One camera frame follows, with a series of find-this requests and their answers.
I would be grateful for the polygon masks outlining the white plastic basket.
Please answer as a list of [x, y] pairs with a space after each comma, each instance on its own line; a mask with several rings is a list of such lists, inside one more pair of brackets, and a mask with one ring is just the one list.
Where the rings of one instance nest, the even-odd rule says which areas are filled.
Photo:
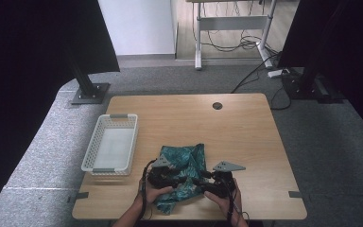
[[81, 169], [96, 176], [130, 175], [137, 135], [137, 114], [102, 114], [96, 121]]

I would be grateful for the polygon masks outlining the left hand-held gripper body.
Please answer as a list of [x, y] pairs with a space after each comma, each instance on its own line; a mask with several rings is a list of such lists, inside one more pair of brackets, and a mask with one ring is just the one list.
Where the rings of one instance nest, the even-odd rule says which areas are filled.
[[154, 188], [177, 187], [178, 182], [170, 176], [171, 164], [164, 155], [160, 155], [150, 166], [147, 179]]

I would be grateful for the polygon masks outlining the person's right hand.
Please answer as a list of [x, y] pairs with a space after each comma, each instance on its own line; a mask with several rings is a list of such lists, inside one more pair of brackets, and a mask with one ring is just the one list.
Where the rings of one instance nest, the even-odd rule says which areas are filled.
[[242, 215], [242, 202], [241, 202], [241, 192], [237, 184], [237, 180], [234, 180], [235, 184], [235, 190], [232, 192], [232, 197], [222, 199], [218, 197], [217, 195], [205, 191], [204, 196], [209, 199], [210, 201], [213, 201], [215, 204], [218, 205], [221, 213], [225, 216], [225, 218], [230, 223], [230, 219], [232, 215]]

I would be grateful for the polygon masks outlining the person's left hand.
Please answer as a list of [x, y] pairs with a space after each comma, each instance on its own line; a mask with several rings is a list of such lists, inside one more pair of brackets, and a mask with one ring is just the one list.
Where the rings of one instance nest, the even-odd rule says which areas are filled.
[[[142, 184], [143, 184], [143, 181], [140, 181], [139, 182], [139, 188], [141, 189], [142, 188]], [[171, 193], [174, 188], [172, 186], [168, 186], [168, 187], [163, 187], [163, 188], [155, 188], [153, 187], [149, 181], [146, 181], [146, 196], [143, 197], [143, 192], [141, 190], [138, 190], [138, 193], [137, 193], [137, 196], [135, 198], [135, 201], [142, 205], [143, 203], [145, 205], [151, 205], [153, 202], [155, 202], [155, 200], [164, 195], [164, 194], [169, 194]]]

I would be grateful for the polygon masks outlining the teal floral shirt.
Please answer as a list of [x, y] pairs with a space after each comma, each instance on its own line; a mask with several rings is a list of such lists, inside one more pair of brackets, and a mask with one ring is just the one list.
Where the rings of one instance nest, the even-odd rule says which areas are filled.
[[202, 180], [200, 172], [206, 169], [203, 144], [186, 147], [162, 146], [160, 154], [173, 166], [175, 173], [170, 173], [172, 179], [186, 177], [186, 181], [178, 185], [170, 194], [159, 196], [154, 202], [159, 211], [170, 215], [180, 201], [192, 199], [200, 194], [192, 179]]

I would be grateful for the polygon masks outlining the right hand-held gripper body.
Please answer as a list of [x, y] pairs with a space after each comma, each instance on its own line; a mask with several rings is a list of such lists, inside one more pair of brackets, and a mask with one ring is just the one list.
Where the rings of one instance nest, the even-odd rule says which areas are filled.
[[202, 186], [201, 189], [211, 192], [222, 199], [228, 198], [235, 190], [233, 171], [245, 169], [244, 166], [221, 161], [213, 167], [213, 177], [211, 179], [214, 181]]

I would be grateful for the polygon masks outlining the white power strip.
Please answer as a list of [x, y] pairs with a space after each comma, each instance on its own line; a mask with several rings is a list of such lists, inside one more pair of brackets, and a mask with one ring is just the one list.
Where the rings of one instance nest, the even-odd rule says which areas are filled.
[[281, 77], [282, 75], [287, 75], [289, 74], [290, 71], [288, 69], [279, 69], [279, 70], [273, 70], [273, 71], [269, 71], [268, 72], [268, 77], [269, 78], [278, 78]]

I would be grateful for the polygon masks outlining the white desk frame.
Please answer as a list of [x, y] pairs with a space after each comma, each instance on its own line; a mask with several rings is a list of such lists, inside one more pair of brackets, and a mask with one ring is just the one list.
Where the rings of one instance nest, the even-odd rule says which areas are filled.
[[262, 38], [257, 43], [258, 52], [267, 69], [272, 67], [270, 53], [266, 49], [266, 43], [272, 23], [277, 0], [271, 0], [269, 11], [266, 15], [205, 17], [201, 16], [201, 9], [205, 3], [213, 2], [237, 2], [243, 0], [185, 0], [197, 6], [196, 45], [195, 45], [195, 69], [200, 70], [201, 65], [201, 31], [210, 30], [262, 30]]

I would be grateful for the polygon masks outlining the black metal stand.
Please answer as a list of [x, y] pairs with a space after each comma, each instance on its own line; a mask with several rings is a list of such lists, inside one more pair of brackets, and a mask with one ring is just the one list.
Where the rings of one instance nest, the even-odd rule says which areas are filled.
[[322, 60], [348, 0], [300, 0], [287, 33], [279, 67], [302, 69], [283, 76], [291, 99], [326, 99], [327, 89], [317, 79]]
[[78, 83], [78, 90], [76, 91], [71, 104], [101, 104], [105, 95], [107, 94], [110, 84], [92, 83], [89, 76], [83, 73], [78, 67], [78, 63], [71, 50], [68, 47], [65, 47], [63, 52], [72, 75], [75, 77]]

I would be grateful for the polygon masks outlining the black curtain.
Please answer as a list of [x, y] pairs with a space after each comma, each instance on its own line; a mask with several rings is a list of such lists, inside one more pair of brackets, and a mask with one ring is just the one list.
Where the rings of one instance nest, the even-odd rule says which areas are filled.
[[98, 0], [0, 0], [0, 191], [75, 66], [119, 68]]
[[330, 96], [345, 96], [363, 119], [363, 0], [348, 0], [317, 79]]

